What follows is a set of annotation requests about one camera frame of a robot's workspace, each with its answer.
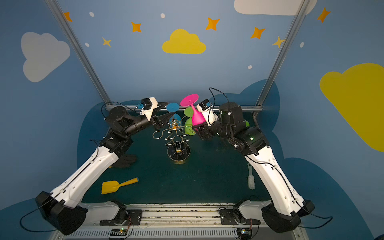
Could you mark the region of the pink wine glass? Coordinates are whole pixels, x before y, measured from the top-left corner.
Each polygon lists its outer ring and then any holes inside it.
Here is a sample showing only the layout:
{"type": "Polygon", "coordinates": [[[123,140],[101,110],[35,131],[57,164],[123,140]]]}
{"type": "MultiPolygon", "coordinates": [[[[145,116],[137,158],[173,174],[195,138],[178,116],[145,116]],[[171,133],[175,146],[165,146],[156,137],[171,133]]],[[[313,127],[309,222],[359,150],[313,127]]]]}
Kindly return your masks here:
{"type": "Polygon", "coordinates": [[[194,103],[196,103],[198,99],[199,99],[199,96],[197,94],[192,94],[185,97],[181,101],[182,107],[186,107],[186,108],[191,107],[193,110],[193,116],[192,116],[193,126],[197,126],[206,122],[203,114],[199,112],[194,106],[194,103]]]}

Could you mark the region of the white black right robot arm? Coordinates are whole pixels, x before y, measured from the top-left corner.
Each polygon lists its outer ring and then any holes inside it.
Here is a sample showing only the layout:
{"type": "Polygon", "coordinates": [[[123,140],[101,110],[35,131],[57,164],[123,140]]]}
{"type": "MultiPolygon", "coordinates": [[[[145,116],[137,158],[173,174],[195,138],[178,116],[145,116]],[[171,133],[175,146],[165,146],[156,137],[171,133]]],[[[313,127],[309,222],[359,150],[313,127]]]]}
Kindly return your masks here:
{"type": "Polygon", "coordinates": [[[277,162],[269,141],[257,127],[248,127],[241,106],[225,103],[216,115],[203,101],[197,105],[193,131],[202,140],[220,137],[239,151],[252,171],[256,171],[271,197],[269,201],[244,200],[234,206],[239,224],[247,220],[265,222],[276,233],[295,230],[301,218],[309,215],[314,204],[305,200],[292,186],[277,162]]]}

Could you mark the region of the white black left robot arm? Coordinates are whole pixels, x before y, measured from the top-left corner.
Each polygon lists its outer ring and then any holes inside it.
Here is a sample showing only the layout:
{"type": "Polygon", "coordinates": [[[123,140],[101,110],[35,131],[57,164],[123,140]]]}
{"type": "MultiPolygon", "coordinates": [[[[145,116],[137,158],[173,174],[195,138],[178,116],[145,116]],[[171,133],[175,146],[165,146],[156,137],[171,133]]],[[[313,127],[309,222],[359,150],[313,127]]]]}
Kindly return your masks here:
{"type": "Polygon", "coordinates": [[[64,235],[70,235],[83,224],[111,221],[124,224],[128,220],[127,208],[120,203],[105,202],[83,204],[82,199],[94,182],[109,168],[127,168],[137,156],[128,155],[132,136],[150,126],[164,127],[174,115],[157,116],[167,102],[154,97],[142,99],[139,115],[132,116],[124,106],[112,108],[105,118],[110,129],[97,144],[94,153],[67,180],[51,192],[41,192],[35,199],[42,217],[64,235]]]}

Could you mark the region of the back blue wine glass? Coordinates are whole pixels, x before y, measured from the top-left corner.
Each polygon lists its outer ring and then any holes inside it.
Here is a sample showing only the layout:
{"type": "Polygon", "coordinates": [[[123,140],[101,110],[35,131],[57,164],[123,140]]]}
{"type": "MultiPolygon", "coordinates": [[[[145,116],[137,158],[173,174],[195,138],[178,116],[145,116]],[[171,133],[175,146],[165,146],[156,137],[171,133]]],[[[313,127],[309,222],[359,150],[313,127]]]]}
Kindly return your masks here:
{"type": "Polygon", "coordinates": [[[170,103],[167,105],[167,111],[173,113],[173,116],[169,120],[170,128],[177,129],[182,126],[182,118],[177,114],[180,109],[180,105],[177,103],[170,103]]]}

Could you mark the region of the black glove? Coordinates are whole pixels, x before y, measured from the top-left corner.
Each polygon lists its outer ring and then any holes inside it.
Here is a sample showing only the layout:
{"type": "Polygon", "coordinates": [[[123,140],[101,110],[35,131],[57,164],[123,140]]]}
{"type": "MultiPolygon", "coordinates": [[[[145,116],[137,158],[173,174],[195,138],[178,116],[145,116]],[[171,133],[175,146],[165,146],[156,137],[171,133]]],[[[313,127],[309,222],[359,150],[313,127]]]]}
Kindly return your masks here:
{"type": "Polygon", "coordinates": [[[137,155],[122,155],[110,168],[129,168],[137,159],[137,155]]]}

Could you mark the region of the white cleaning brush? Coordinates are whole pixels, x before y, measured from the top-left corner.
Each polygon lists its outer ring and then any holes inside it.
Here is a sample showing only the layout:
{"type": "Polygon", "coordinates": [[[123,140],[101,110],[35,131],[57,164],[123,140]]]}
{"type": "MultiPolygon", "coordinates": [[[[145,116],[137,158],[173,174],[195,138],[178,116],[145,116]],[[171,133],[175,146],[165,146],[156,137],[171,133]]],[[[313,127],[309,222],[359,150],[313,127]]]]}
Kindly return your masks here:
{"type": "Polygon", "coordinates": [[[253,176],[253,166],[250,163],[248,163],[248,171],[249,171],[248,188],[250,190],[254,190],[255,189],[255,178],[253,176]]]}

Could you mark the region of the yellow plastic scoop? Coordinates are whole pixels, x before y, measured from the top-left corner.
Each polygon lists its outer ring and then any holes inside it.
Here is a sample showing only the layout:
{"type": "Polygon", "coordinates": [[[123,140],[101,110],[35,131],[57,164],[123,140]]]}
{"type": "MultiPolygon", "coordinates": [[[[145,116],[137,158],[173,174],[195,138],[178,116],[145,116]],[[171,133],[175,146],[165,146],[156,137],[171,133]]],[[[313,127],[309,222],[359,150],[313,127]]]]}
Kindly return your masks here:
{"type": "Polygon", "coordinates": [[[118,181],[103,182],[102,195],[115,193],[116,191],[119,190],[120,187],[132,185],[138,182],[139,182],[139,178],[134,178],[123,183],[119,183],[118,181]]]}

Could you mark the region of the right green circuit board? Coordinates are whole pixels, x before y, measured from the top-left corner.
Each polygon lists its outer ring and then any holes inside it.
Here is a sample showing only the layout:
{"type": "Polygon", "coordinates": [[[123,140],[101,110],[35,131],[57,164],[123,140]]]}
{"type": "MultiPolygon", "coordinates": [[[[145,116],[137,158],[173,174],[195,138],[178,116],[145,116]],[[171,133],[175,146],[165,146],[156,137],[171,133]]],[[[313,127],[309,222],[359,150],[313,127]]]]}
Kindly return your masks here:
{"type": "Polygon", "coordinates": [[[237,240],[250,240],[252,238],[252,230],[250,229],[237,229],[237,240]]]}

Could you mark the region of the green circuit board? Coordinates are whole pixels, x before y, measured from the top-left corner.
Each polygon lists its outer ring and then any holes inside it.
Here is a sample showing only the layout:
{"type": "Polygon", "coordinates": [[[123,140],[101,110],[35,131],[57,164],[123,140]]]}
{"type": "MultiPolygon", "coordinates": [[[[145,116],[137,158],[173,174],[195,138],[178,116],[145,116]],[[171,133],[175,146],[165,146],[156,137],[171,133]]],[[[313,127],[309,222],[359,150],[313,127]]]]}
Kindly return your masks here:
{"type": "Polygon", "coordinates": [[[237,229],[237,240],[250,240],[252,238],[252,230],[250,229],[237,229]]]}
{"type": "Polygon", "coordinates": [[[127,229],[111,229],[109,234],[110,240],[125,239],[128,236],[127,229]]]}

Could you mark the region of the left green circuit board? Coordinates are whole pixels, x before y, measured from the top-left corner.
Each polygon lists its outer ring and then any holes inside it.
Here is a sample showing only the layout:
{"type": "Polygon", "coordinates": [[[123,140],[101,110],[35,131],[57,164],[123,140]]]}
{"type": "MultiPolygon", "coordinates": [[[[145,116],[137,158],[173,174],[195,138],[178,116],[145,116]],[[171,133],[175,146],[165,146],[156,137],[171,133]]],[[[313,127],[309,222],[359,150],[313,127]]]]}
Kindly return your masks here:
{"type": "Polygon", "coordinates": [[[111,229],[109,234],[110,240],[125,239],[128,236],[127,229],[111,229]]]}

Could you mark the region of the horizontal aluminium back rail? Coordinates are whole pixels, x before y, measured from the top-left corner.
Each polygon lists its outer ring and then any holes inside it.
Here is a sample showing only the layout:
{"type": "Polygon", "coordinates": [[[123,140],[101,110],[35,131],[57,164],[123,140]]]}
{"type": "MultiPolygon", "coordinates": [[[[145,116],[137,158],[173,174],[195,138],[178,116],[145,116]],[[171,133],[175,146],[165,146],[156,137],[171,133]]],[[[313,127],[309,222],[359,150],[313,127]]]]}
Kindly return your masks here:
{"type": "MultiPolygon", "coordinates": [[[[104,109],[106,111],[111,111],[115,107],[124,107],[127,111],[138,113],[140,111],[139,108],[135,105],[123,105],[123,104],[117,104],[117,105],[106,105],[104,106],[104,109]]],[[[263,110],[262,106],[230,106],[230,107],[219,107],[214,106],[213,111],[217,112],[219,110],[233,110],[235,108],[241,109],[243,112],[261,112],[263,110]]],[[[180,107],[179,111],[184,111],[186,107],[180,107]]]]}

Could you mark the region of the right aluminium corner post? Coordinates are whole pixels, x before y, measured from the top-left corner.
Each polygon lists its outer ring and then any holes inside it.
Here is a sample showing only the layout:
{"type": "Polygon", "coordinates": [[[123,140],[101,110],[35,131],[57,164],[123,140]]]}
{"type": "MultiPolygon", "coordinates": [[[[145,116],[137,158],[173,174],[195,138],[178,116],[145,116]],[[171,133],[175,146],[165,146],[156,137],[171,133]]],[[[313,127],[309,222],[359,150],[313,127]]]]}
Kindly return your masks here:
{"type": "Polygon", "coordinates": [[[270,92],[272,85],[278,76],[278,73],[280,71],[280,68],[282,67],[285,58],[290,50],[290,47],[295,40],[295,37],[304,21],[304,18],[306,16],[306,11],[309,8],[310,0],[304,0],[299,5],[298,11],[293,19],[293,22],[287,32],[286,40],[283,42],[283,46],[280,48],[277,59],[273,65],[273,68],[270,72],[269,77],[267,78],[263,89],[258,97],[258,100],[256,102],[256,107],[258,107],[258,110],[253,112],[253,119],[254,122],[257,121],[257,115],[259,112],[263,110],[263,104],[268,96],[268,93],[270,92]]]}

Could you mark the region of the aluminium corner post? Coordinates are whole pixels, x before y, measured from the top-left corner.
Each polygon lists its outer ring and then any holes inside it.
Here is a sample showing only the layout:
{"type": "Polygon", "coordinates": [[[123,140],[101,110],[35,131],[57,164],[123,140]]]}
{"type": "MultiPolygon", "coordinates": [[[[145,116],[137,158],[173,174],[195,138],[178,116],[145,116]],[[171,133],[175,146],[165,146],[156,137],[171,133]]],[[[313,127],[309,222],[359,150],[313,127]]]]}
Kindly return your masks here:
{"type": "Polygon", "coordinates": [[[304,18],[306,16],[306,11],[309,8],[310,0],[304,0],[299,5],[298,11],[293,19],[293,22],[287,32],[286,40],[283,42],[283,46],[280,48],[277,59],[273,65],[273,68],[270,72],[269,77],[267,78],[263,89],[258,97],[258,100],[256,102],[256,107],[258,107],[258,110],[253,112],[253,119],[254,122],[257,121],[257,115],[259,112],[263,110],[263,104],[268,96],[268,93],[270,92],[272,85],[278,76],[278,73],[280,71],[280,68],[282,67],[285,58],[290,50],[290,47],[295,40],[295,37],[304,21],[304,18]]]}
{"type": "Polygon", "coordinates": [[[65,17],[65,14],[62,11],[62,8],[60,7],[58,1],[45,0],[45,3],[47,4],[48,8],[50,9],[54,18],[58,22],[60,28],[62,29],[63,33],[67,37],[72,48],[74,49],[77,57],[79,58],[84,69],[86,70],[87,74],[89,75],[92,83],[94,84],[99,95],[101,96],[102,100],[104,101],[104,107],[106,108],[108,105],[110,105],[112,103],[112,101],[111,101],[109,95],[107,94],[107,91],[104,88],[104,86],[103,86],[99,76],[97,75],[95,69],[93,68],[89,58],[87,57],[87,55],[86,55],[80,41],[78,40],[75,32],[73,31],[73,29],[70,25],[70,22],[65,17]]]}

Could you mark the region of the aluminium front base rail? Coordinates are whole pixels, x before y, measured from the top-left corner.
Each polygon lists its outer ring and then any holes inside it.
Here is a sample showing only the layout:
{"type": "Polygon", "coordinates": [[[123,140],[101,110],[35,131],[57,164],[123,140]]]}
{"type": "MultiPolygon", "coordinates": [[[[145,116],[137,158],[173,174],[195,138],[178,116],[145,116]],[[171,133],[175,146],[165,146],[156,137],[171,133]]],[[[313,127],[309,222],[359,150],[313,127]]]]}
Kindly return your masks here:
{"type": "Polygon", "coordinates": [[[140,223],[133,226],[86,224],[65,236],[56,231],[52,240],[110,240],[111,229],[127,229],[128,236],[120,240],[236,240],[237,229],[252,230],[251,240],[307,240],[304,229],[278,234],[261,221],[260,224],[237,225],[222,223],[219,209],[232,210],[233,204],[136,204],[130,212],[141,213],[140,223]]]}

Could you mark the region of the left aluminium corner post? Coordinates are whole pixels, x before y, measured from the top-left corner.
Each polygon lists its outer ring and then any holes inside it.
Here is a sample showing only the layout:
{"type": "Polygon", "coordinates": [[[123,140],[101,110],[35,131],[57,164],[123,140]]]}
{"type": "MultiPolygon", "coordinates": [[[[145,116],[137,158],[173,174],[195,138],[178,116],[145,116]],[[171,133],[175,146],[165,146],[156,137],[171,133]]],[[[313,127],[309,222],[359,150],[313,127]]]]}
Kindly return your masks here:
{"type": "Polygon", "coordinates": [[[86,70],[87,74],[89,75],[92,83],[94,84],[99,95],[101,96],[102,100],[104,101],[104,107],[106,108],[108,105],[110,105],[112,103],[112,101],[111,101],[109,95],[107,94],[107,91],[104,88],[104,86],[103,86],[99,76],[97,75],[95,69],[93,68],[89,58],[87,57],[87,55],[86,55],[80,41],[78,40],[75,32],[73,31],[73,29],[70,25],[70,22],[65,17],[65,14],[62,11],[62,8],[60,7],[58,1],[45,0],[45,3],[47,4],[48,8],[50,9],[54,18],[58,22],[60,28],[62,29],[63,33],[67,37],[72,48],[74,49],[77,57],[79,58],[84,69],[86,70]]]}

